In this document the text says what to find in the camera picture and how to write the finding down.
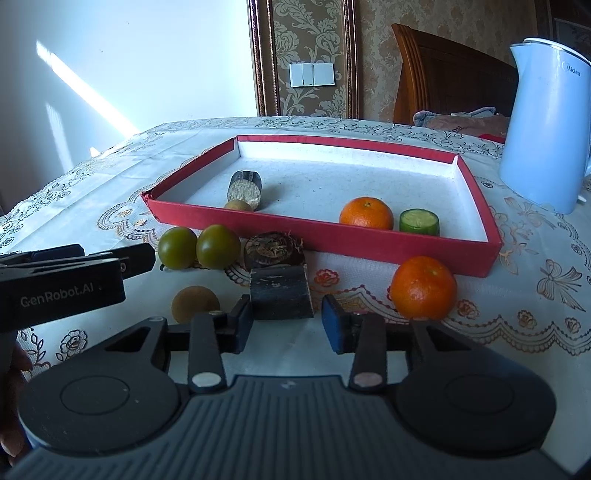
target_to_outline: black gripper pad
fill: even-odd
[[[37,449],[7,480],[566,480],[532,450],[477,460],[433,449],[404,430],[375,395],[339,377],[237,377],[196,395],[162,436],[100,458]]]

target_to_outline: tangerine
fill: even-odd
[[[345,205],[340,213],[339,223],[392,230],[394,215],[388,205],[381,200],[373,197],[359,197]]]
[[[457,282],[449,269],[431,257],[412,257],[396,270],[390,298],[407,319],[443,320],[454,308]]]

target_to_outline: tablecloth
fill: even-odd
[[[488,201],[504,245],[487,278],[458,276],[459,299],[445,323],[530,367],[557,396],[558,410],[545,450],[570,471],[591,456],[591,206],[561,215],[532,205],[498,177],[502,145],[452,132],[405,125],[316,117],[227,118],[153,128],[79,164],[0,217],[0,251],[30,251],[80,243],[87,253],[148,242],[170,226],[158,223],[141,192],[196,155],[237,134],[293,134],[369,138],[459,153]],[[582,195],[591,192],[586,182]],[[388,297],[396,265],[307,252],[310,288],[318,308],[332,293],[348,310],[373,310],[403,322]],[[235,264],[225,271],[160,271],[126,280],[127,300],[23,330],[19,341],[36,375],[149,316],[172,318],[170,302],[191,284],[211,288],[229,310],[247,293],[249,278]],[[388,377],[406,374],[401,354],[388,354]],[[257,323],[244,353],[224,354],[228,376],[339,374],[350,355],[329,348],[315,319]],[[171,376],[186,376],[175,355]]]

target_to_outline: wooden log piece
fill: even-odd
[[[247,271],[275,265],[303,265],[305,261],[302,240],[289,233],[262,233],[250,237],[244,244]]]
[[[251,271],[255,320],[293,320],[314,316],[306,265],[281,265]]]

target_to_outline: white electric kettle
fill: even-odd
[[[511,52],[519,85],[499,175],[533,203],[571,213],[591,174],[591,62],[543,38]]]

